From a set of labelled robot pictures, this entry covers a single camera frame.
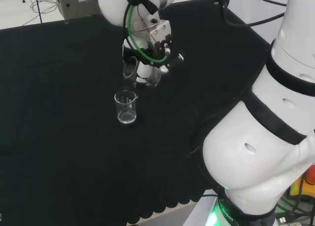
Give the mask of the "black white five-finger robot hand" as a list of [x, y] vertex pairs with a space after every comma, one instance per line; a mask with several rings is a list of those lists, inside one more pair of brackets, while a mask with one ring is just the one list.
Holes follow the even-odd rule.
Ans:
[[163, 41], [158, 42], [159, 52], [155, 51], [156, 46], [141, 38], [135, 37], [134, 41], [139, 49], [152, 59], [161, 60], [164, 56], [167, 57], [161, 63], [152, 62], [136, 49], [130, 37], [125, 39], [123, 43], [123, 61], [125, 63], [123, 75], [124, 79], [133, 81], [135, 85], [154, 87], [160, 82], [163, 75], [184, 63], [184, 55], [180, 53], [171, 34], [167, 35]]

